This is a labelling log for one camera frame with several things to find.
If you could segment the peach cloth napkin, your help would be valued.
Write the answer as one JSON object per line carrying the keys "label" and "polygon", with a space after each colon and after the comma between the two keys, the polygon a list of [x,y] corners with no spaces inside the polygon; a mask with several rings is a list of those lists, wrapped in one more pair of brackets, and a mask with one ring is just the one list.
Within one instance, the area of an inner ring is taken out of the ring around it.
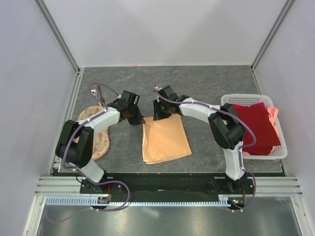
{"label": "peach cloth napkin", "polygon": [[142,155],[146,164],[180,159],[192,154],[180,115],[153,120],[144,118]]}

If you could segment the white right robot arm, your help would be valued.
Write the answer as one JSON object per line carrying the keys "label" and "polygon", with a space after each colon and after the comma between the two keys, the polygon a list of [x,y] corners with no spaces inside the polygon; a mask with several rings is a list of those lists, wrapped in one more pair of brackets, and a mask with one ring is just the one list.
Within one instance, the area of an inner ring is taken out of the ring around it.
{"label": "white right robot arm", "polygon": [[241,178],[245,174],[242,145],[246,131],[230,104],[210,105],[189,96],[178,96],[171,86],[154,87],[157,99],[153,101],[154,120],[161,120],[172,115],[192,117],[209,124],[216,143],[223,149],[228,179],[225,187],[230,193],[238,193],[243,188]]}

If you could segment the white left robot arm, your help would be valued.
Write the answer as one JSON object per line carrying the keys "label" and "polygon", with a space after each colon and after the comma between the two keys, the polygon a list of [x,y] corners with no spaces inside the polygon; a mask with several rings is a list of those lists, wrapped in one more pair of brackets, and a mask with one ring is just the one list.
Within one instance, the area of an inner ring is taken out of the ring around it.
{"label": "white left robot arm", "polygon": [[63,125],[55,154],[62,159],[64,169],[74,169],[87,178],[96,193],[104,193],[108,181],[103,178],[105,171],[92,159],[94,138],[124,120],[130,125],[141,125],[144,117],[138,107],[139,98],[139,95],[124,90],[96,114],[80,121],[67,120]]}

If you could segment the metal spoon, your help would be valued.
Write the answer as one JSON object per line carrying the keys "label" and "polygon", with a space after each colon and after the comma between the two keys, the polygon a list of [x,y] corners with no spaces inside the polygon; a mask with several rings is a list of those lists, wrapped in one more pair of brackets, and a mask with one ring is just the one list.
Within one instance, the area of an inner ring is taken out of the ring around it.
{"label": "metal spoon", "polygon": [[98,97],[97,89],[95,89],[95,88],[91,89],[91,95],[98,102],[99,106],[103,107],[103,103],[101,102],[101,99]]}

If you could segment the floral oven mitt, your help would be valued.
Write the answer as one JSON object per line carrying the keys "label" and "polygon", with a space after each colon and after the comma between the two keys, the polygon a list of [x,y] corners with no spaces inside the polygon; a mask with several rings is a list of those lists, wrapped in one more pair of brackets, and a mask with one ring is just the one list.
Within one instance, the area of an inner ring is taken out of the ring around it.
{"label": "floral oven mitt", "polygon": [[[96,113],[100,112],[103,107],[99,104],[98,106],[90,106],[85,108],[77,118],[77,121],[89,118]],[[100,133],[94,136],[92,159],[98,160],[109,150],[109,128],[102,130]]]}

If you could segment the white perforated plastic basket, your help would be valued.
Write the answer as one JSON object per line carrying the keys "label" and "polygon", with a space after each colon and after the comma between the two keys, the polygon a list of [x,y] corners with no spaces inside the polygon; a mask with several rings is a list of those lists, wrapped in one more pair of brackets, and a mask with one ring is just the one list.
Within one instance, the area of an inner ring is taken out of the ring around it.
{"label": "white perforated plastic basket", "polygon": [[232,104],[256,137],[255,145],[243,148],[244,159],[274,160],[287,157],[278,119],[279,109],[271,98],[258,94],[226,94],[221,97],[221,104],[225,103]]}

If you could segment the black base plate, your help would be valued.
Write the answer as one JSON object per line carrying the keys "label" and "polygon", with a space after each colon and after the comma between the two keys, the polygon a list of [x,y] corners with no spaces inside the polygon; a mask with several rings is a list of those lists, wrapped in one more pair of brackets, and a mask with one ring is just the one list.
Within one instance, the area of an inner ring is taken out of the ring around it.
{"label": "black base plate", "polygon": [[246,174],[232,181],[225,174],[211,173],[110,173],[102,185],[81,181],[81,194],[110,194],[129,201],[215,201],[219,195],[250,195],[254,183]]}

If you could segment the aluminium frame post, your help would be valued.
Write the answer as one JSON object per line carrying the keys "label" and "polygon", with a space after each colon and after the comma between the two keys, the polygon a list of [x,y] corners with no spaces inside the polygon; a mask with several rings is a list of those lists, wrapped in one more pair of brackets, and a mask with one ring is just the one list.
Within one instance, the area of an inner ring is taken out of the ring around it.
{"label": "aluminium frame post", "polygon": [[77,64],[73,54],[71,53],[64,37],[62,36],[52,14],[50,13],[45,1],[43,0],[34,0],[35,4],[37,5],[38,9],[40,10],[42,16],[44,17],[47,25],[49,26],[52,34],[54,35],[55,39],[57,40],[59,46],[61,47],[62,51],[64,52],[67,60],[69,61],[71,67],[74,71],[79,74],[80,67]]}
{"label": "aluminium frame post", "polygon": [[251,64],[251,71],[254,72],[257,68],[258,64],[260,63],[262,57],[264,56],[265,52],[267,51],[269,45],[271,44],[272,40],[276,36],[276,33],[280,29],[282,23],[284,22],[286,16],[288,15],[289,11],[291,10],[292,6],[294,5],[295,0],[286,0],[283,7],[281,8],[278,16],[276,17],[271,29],[269,30],[262,46],[260,47],[256,57],[254,58],[253,63]]}

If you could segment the right aluminium frame post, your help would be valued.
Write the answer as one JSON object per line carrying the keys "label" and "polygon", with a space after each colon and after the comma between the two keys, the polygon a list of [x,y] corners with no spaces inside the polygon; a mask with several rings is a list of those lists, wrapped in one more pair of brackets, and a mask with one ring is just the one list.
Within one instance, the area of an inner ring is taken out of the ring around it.
{"label": "right aluminium frame post", "polygon": [[284,22],[286,16],[288,15],[289,11],[291,10],[292,6],[294,5],[295,0],[286,0],[283,7],[281,8],[278,16],[276,17],[271,29],[269,30],[262,46],[260,47],[256,57],[254,58],[253,63],[251,64],[251,71],[254,72],[257,68],[258,64],[260,63],[262,57],[264,56],[265,52],[267,51],[269,45],[271,44],[272,40],[276,36],[276,33],[280,29],[282,23]]}

